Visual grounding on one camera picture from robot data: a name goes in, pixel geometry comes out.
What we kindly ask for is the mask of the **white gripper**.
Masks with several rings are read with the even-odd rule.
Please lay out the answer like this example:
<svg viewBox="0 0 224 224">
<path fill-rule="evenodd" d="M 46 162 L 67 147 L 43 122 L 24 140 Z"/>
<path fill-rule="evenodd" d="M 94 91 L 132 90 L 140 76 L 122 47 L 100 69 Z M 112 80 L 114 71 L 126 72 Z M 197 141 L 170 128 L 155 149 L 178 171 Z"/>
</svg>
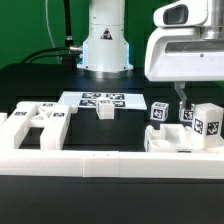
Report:
<svg viewBox="0 0 224 224">
<path fill-rule="evenodd" d="M 149 37 L 145 76 L 173 81 L 190 110 L 186 81 L 224 81 L 224 0 L 176 0 L 157 9 Z"/>
</svg>

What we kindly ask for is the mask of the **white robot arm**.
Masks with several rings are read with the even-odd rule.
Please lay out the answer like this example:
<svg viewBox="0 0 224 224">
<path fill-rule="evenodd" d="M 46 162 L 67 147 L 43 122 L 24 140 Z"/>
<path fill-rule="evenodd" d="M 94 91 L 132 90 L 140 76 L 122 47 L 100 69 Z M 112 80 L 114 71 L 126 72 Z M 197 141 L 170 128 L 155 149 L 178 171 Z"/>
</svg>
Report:
<svg viewBox="0 0 224 224">
<path fill-rule="evenodd" d="M 157 9 L 144 74 L 173 82 L 182 100 L 187 81 L 224 81 L 224 0 L 176 0 Z M 124 39 L 124 0 L 90 0 L 89 35 L 78 65 L 96 77 L 131 70 Z"/>
</svg>

